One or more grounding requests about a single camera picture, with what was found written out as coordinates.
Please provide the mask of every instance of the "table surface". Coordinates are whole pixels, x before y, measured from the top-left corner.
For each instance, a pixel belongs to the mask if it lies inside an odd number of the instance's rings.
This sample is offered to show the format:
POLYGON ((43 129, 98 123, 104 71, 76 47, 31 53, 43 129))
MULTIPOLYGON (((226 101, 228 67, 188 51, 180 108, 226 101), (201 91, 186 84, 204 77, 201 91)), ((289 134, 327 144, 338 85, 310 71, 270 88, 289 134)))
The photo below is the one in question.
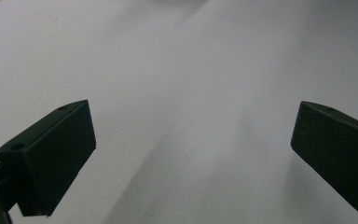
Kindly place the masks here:
POLYGON ((358 223, 290 147, 301 101, 358 119, 358 1, 0 0, 0 146, 83 99, 96 151, 14 223, 358 223))

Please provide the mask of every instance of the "screw hole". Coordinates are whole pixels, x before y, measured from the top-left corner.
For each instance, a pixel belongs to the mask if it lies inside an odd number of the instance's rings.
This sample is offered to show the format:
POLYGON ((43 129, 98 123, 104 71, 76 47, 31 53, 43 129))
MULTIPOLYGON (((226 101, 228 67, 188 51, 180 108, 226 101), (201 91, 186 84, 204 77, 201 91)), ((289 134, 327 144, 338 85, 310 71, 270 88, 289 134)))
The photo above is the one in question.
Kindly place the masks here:
POLYGON ((12 150, 19 150, 19 149, 22 149, 24 146, 25 146, 25 144, 23 144, 23 143, 18 143, 18 144, 16 144, 16 145, 13 145, 13 146, 11 147, 11 149, 12 149, 12 150))

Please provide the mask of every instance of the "mounting hole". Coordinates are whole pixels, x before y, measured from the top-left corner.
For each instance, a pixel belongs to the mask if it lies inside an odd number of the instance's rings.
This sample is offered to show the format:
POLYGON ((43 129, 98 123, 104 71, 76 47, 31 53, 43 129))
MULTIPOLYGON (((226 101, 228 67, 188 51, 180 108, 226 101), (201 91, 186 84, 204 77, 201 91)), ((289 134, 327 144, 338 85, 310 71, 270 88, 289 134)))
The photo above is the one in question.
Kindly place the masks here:
POLYGON ((18 143, 18 144, 16 144, 16 145, 13 145, 13 146, 11 147, 11 150, 20 150, 20 149, 22 149, 24 146, 25 146, 25 144, 23 144, 23 143, 18 143))

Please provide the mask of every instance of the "white surface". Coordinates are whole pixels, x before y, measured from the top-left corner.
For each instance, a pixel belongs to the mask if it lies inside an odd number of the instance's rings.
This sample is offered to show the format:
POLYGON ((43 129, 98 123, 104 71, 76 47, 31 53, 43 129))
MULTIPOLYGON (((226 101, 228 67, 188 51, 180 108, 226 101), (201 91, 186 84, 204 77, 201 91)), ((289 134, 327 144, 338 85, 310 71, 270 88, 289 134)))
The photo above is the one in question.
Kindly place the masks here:
POLYGON ((358 1, 0 1, 0 146, 82 99, 97 150, 15 223, 358 223, 290 148, 302 100, 358 118, 358 1))

